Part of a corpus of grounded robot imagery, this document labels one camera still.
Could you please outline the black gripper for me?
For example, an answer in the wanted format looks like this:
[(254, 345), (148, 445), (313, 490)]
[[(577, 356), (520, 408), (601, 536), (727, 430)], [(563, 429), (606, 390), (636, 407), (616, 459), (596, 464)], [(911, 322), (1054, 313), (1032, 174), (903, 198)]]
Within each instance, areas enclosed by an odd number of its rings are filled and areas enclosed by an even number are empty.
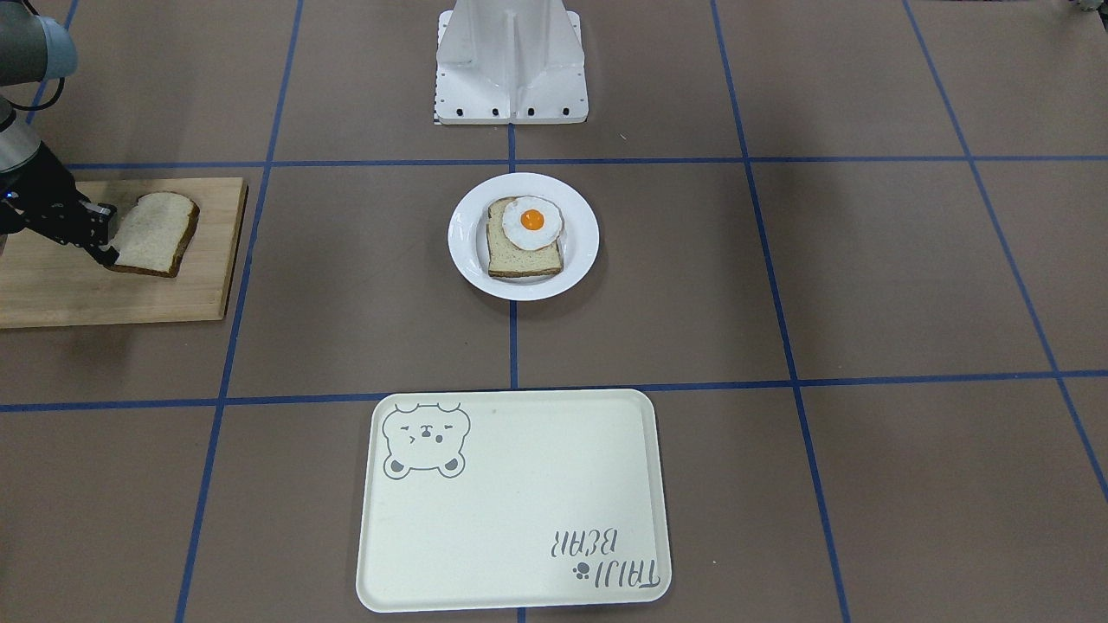
[(116, 265), (119, 251), (107, 244), (116, 208), (80, 193), (70, 170), (41, 143), (23, 164), (1, 177), (1, 233), (32, 229), (61, 245), (85, 247), (103, 267)]

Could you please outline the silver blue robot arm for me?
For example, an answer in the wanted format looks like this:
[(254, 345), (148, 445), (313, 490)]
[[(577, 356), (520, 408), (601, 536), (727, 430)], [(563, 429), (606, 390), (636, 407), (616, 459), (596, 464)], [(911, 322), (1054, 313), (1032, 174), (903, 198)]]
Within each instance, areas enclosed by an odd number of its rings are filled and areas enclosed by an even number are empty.
[[(1, 9), (3, 86), (58, 81), (62, 92), (74, 74), (78, 53), (66, 28), (39, 16), (28, 1), (4, 1)], [(88, 252), (104, 267), (119, 253), (107, 242), (116, 208), (80, 193), (70, 170), (48, 149), (20, 112), (32, 106), (1, 101), (1, 195), (3, 235), (33, 229), (60, 245)]]

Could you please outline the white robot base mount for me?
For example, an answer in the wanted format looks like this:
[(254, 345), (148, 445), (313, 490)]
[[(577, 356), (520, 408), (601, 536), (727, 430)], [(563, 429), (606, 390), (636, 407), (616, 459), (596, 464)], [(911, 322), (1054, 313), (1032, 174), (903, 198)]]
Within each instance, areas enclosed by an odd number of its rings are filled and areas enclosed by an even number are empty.
[(458, 1), (438, 16), (437, 43), (438, 124), (589, 118), (581, 17), (562, 1)]

